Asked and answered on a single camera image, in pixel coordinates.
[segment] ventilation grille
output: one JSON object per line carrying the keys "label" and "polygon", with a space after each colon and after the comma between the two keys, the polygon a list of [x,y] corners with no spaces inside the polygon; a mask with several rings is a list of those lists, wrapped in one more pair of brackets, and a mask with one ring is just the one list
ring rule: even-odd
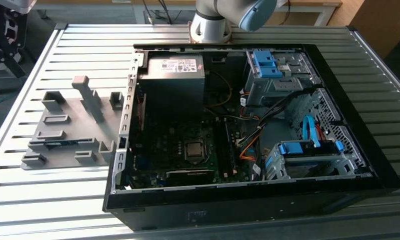
{"label": "ventilation grille", "polygon": [[323,90],[317,90],[312,96],[304,95],[291,102],[287,107],[285,116],[288,116],[288,121],[292,124],[292,137],[299,140],[303,139],[303,120],[305,115],[311,115],[315,122],[319,123],[325,138],[340,141],[344,145],[344,153],[355,154],[356,156],[353,161],[355,165],[357,167],[364,167],[365,163],[349,137],[347,128],[344,126],[333,125],[333,122],[340,120],[340,116],[329,103],[331,100],[327,99],[329,99],[327,93]]}

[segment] power supply label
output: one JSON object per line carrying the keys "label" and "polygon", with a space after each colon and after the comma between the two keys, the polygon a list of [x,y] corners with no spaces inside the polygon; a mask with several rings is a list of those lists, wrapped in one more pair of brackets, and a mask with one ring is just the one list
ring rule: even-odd
{"label": "power supply label", "polygon": [[196,59],[163,60],[161,71],[165,73],[195,73],[197,72]]}

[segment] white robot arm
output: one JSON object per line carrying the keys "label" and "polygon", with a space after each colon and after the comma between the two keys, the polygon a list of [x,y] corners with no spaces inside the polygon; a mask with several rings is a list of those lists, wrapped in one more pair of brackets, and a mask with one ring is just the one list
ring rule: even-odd
{"label": "white robot arm", "polygon": [[[0,0],[7,8],[27,14],[37,0]],[[229,23],[256,31],[271,17],[277,0],[197,0],[189,35],[197,43],[224,43],[231,39]]]}

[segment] metal table surface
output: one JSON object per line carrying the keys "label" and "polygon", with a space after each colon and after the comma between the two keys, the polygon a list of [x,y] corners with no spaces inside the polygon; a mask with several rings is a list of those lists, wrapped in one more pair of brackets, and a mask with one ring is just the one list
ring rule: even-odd
{"label": "metal table surface", "polygon": [[[344,27],[233,29],[236,43],[316,44],[400,176],[400,82],[355,31]],[[24,171],[45,91],[80,97],[88,75],[100,96],[123,91],[135,43],[188,43],[185,25],[69,25],[55,30],[0,129],[1,239],[400,239],[400,190],[332,215],[132,232],[103,212],[108,167]]]}

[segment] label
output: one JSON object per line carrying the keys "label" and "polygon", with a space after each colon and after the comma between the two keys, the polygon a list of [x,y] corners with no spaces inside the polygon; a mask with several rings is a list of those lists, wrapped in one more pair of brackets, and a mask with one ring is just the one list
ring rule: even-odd
{"label": "label", "polygon": [[197,72],[196,59],[163,60],[161,72],[165,72],[165,73],[195,73],[195,72]]}
{"label": "label", "polygon": [[280,71],[291,71],[291,68],[289,68],[288,65],[279,65],[279,66],[277,66],[277,69],[279,69]]}
{"label": "label", "polygon": [[129,4],[131,0],[112,0],[113,4]]}
{"label": "label", "polygon": [[261,175],[261,168],[256,165],[256,163],[253,164],[252,169],[257,175]]}
{"label": "label", "polygon": [[244,97],[240,97],[240,105],[241,105],[243,107],[247,106],[247,99],[245,99]]}

